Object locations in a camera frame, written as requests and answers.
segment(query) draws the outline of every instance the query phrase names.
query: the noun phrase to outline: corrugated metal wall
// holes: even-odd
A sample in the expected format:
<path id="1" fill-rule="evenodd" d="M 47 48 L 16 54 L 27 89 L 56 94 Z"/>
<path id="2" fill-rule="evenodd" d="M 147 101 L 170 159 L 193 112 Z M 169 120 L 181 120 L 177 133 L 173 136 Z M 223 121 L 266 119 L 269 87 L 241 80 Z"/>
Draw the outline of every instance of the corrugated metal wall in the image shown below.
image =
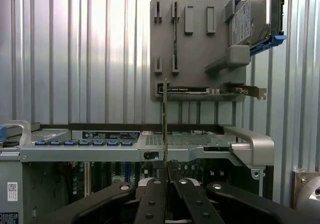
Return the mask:
<path id="1" fill-rule="evenodd" d="M 160 123 L 150 99 L 150 0 L 0 0 L 0 119 Z M 288 40 L 252 58 L 267 101 L 171 102 L 169 122 L 232 123 L 275 142 L 274 194 L 291 170 L 319 170 L 320 0 L 286 0 Z"/>

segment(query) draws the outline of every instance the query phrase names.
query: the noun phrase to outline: metal handle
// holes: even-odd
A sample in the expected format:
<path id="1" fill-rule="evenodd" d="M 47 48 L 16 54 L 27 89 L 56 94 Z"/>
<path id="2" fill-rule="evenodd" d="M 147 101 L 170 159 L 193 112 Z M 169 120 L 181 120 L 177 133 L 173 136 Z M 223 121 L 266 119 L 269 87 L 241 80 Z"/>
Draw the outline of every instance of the metal handle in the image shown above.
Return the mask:
<path id="1" fill-rule="evenodd" d="M 273 166 L 274 165 L 274 148 L 275 144 L 271 137 L 255 133 L 253 131 L 237 128 L 225 127 L 225 134 L 232 134 L 248 142 L 252 149 L 252 165 L 254 166 Z M 237 148 L 237 144 L 231 146 L 232 149 Z"/>
<path id="2" fill-rule="evenodd" d="M 20 126 L 22 127 L 22 135 L 19 141 L 19 145 L 23 146 L 25 144 L 31 144 L 31 124 L 26 120 L 9 120 L 9 121 L 0 121 L 1 125 L 7 126 Z"/>

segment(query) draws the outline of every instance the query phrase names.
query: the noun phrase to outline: metal panel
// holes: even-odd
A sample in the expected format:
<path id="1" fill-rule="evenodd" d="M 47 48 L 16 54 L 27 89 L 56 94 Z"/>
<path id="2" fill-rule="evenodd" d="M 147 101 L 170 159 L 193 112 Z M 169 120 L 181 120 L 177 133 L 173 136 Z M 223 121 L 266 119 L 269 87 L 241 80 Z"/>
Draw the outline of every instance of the metal panel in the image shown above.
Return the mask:
<path id="1" fill-rule="evenodd" d="M 267 101 L 170 102 L 170 122 L 227 123 L 275 143 L 273 199 L 291 171 L 319 170 L 320 0 L 285 0 L 288 40 L 252 58 Z M 150 99 L 150 0 L 0 0 L 0 119 L 160 123 Z"/>

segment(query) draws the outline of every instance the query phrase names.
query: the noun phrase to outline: white sticker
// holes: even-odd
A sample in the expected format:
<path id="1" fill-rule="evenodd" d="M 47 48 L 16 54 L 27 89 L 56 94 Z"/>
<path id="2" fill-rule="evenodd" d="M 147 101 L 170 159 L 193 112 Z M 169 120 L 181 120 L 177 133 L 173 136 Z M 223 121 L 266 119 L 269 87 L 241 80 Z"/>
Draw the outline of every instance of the white sticker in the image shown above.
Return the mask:
<path id="1" fill-rule="evenodd" d="M 8 183 L 8 202 L 18 201 L 18 183 Z"/>
<path id="2" fill-rule="evenodd" d="M 142 135 L 151 135 L 152 134 L 152 131 L 143 131 L 142 132 Z"/>
<path id="3" fill-rule="evenodd" d="M 238 44 L 250 36 L 251 1 L 246 2 L 232 19 L 232 44 Z"/>

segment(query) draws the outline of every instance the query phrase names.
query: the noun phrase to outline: blue tab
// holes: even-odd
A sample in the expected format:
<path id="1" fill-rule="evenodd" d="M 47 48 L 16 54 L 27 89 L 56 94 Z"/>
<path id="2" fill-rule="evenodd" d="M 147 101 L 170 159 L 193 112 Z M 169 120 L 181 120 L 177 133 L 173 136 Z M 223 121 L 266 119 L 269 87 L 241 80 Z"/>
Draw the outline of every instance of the blue tab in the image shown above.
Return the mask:
<path id="1" fill-rule="evenodd" d="M 93 142 L 93 145 L 100 145 L 100 146 L 103 146 L 105 144 L 104 141 L 94 141 Z"/>
<path id="2" fill-rule="evenodd" d="M 58 140 L 52 141 L 50 145 L 61 145 L 61 142 Z"/>
<path id="3" fill-rule="evenodd" d="M 131 141 L 123 141 L 121 142 L 122 146 L 132 146 L 132 142 Z"/>
<path id="4" fill-rule="evenodd" d="M 43 146 L 43 145 L 48 145 L 48 142 L 42 140 L 42 141 L 36 141 L 35 145 Z"/>
<path id="5" fill-rule="evenodd" d="M 89 141 L 85 141 L 85 140 L 81 140 L 79 142 L 79 145 L 90 145 L 90 142 Z"/>
<path id="6" fill-rule="evenodd" d="M 117 146 L 118 145 L 118 142 L 117 141 L 109 141 L 107 143 L 108 146 Z"/>
<path id="7" fill-rule="evenodd" d="M 72 140 L 69 140 L 69 141 L 65 141 L 64 144 L 67 145 L 67 146 L 73 146 L 73 145 L 76 144 L 76 142 L 72 141 Z"/>
<path id="8" fill-rule="evenodd" d="M 0 142 L 7 140 L 7 129 L 5 126 L 0 126 Z"/>
<path id="9" fill-rule="evenodd" d="M 267 42 L 258 45 L 250 50 L 250 56 L 256 55 L 262 51 L 265 51 L 269 48 L 278 46 L 283 43 L 284 40 L 287 39 L 286 35 L 275 35 L 271 37 Z"/>

